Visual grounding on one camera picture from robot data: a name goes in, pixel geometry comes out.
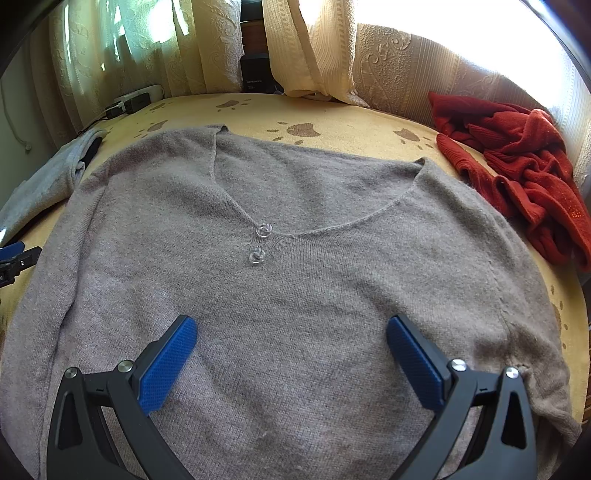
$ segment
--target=curtain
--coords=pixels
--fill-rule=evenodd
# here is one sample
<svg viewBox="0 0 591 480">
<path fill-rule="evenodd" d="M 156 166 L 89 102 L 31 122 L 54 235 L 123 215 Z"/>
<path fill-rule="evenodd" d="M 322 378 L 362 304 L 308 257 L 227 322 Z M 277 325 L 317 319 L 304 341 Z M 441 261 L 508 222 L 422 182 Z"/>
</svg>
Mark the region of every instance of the curtain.
<svg viewBox="0 0 591 480">
<path fill-rule="evenodd" d="M 240 0 L 66 0 L 32 35 L 31 65 L 56 146 L 121 95 L 240 92 Z"/>
<path fill-rule="evenodd" d="M 353 86 L 352 0 L 263 0 L 262 6 L 271 70 L 286 95 L 368 106 Z"/>
<path fill-rule="evenodd" d="M 591 95 L 558 40 L 519 0 L 263 6 L 271 70 L 287 82 L 286 94 L 365 102 L 431 127 L 429 90 L 544 108 L 564 137 L 579 186 L 589 173 Z"/>
</svg>

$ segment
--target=bed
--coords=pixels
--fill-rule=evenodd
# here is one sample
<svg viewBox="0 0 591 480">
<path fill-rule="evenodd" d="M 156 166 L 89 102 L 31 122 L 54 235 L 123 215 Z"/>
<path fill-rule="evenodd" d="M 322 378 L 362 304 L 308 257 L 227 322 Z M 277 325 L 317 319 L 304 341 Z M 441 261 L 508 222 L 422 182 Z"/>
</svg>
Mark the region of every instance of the bed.
<svg viewBox="0 0 591 480">
<path fill-rule="evenodd" d="M 84 179 L 113 153 L 141 138 L 163 129 L 209 124 L 226 124 L 236 134 L 262 140 L 384 160 L 413 161 L 427 156 L 445 172 L 457 177 L 453 167 L 437 149 L 437 132 L 424 125 L 341 103 L 237 93 L 164 99 L 133 115 L 101 122 L 99 126 L 108 134 L 88 166 Z M 481 154 L 465 145 L 462 147 L 486 165 Z M 27 248 L 45 244 L 65 207 L 66 202 L 61 202 L 33 222 L 20 238 Z M 531 246 L 529 248 L 544 278 L 560 328 L 563 355 L 571 372 L 573 417 L 582 421 L 589 377 L 589 333 L 583 293 L 572 264 L 562 267 L 550 265 Z M 0 290 L 0 348 L 5 329 L 32 272 L 33 268 L 25 270 L 13 285 Z"/>
</svg>

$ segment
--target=red sweater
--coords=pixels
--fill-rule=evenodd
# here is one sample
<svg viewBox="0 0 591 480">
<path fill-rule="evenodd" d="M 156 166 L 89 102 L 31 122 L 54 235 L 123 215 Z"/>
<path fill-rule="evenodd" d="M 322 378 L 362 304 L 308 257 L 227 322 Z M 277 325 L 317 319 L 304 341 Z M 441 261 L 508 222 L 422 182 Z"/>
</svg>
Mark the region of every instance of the red sweater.
<svg viewBox="0 0 591 480">
<path fill-rule="evenodd" d="M 553 264 L 574 253 L 591 270 L 591 218 L 573 181 L 564 141 L 542 110 L 430 92 L 437 146 L 506 217 L 523 217 L 527 238 Z M 457 143 L 483 152 L 491 175 Z"/>
</svg>

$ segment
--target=gray sweater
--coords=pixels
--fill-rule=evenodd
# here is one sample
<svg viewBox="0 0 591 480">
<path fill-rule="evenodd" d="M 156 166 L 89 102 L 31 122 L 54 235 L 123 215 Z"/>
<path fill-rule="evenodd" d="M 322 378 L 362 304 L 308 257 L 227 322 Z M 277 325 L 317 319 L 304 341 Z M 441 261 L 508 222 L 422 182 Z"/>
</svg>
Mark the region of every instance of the gray sweater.
<svg viewBox="0 0 591 480">
<path fill-rule="evenodd" d="M 64 370 L 112 369 L 186 314 L 199 340 L 152 419 L 195 478 L 387 479 L 431 419 L 385 341 L 397 313 L 449 358 L 518 366 L 547 476 L 579 433 L 569 371 L 525 245 L 474 190 L 426 159 L 167 131 L 97 169 L 51 234 L 6 339 L 2 431 L 44 478 Z"/>
</svg>

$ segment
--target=clear button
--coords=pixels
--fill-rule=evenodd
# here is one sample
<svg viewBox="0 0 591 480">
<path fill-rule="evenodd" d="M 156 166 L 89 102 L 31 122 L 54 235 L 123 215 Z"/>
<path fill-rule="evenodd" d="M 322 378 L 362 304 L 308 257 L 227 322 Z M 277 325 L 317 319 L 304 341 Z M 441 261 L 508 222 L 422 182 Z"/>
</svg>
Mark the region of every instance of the clear button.
<svg viewBox="0 0 591 480">
<path fill-rule="evenodd" d="M 251 264 L 258 265 L 265 261 L 265 257 L 267 254 L 261 247 L 256 247 L 251 250 L 248 254 L 248 259 L 250 260 Z"/>
<path fill-rule="evenodd" d="M 268 238 L 273 232 L 273 226 L 270 223 L 263 223 L 256 227 L 256 234 L 259 238 Z"/>
</svg>

